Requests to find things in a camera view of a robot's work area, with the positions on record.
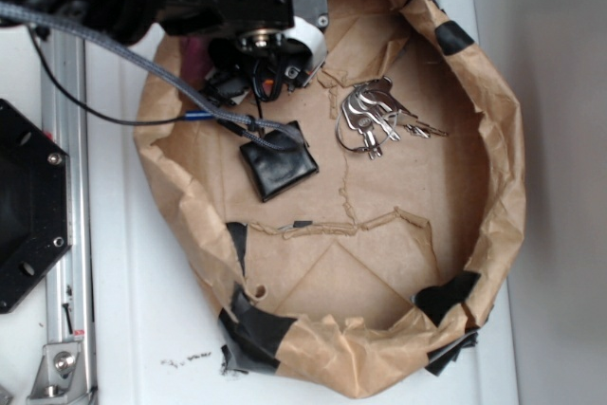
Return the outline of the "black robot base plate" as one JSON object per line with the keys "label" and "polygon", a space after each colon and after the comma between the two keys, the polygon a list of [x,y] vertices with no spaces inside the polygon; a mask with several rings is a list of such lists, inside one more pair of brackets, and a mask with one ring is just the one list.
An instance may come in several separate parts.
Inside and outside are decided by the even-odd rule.
{"label": "black robot base plate", "polygon": [[70,247],[68,155],[1,100],[1,313],[9,314]]}

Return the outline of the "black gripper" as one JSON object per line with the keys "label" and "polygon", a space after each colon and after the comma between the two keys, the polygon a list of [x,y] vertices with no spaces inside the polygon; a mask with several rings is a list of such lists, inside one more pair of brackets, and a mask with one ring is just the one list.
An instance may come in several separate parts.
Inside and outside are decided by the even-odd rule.
{"label": "black gripper", "polygon": [[297,16],[292,28],[265,29],[237,39],[214,39],[209,47],[213,68],[201,93],[214,104],[238,104],[249,93],[257,101],[276,101],[282,89],[308,86],[323,66],[328,50],[328,17],[311,23]]}

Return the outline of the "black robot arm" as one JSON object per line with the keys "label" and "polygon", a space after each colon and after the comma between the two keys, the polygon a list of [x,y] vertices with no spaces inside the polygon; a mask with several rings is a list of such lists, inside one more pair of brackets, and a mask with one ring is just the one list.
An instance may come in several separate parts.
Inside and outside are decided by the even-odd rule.
{"label": "black robot arm", "polygon": [[327,56],[327,0],[2,0],[64,17],[130,46],[153,25],[172,36],[210,39],[212,75],[203,93],[236,104],[310,83]]}

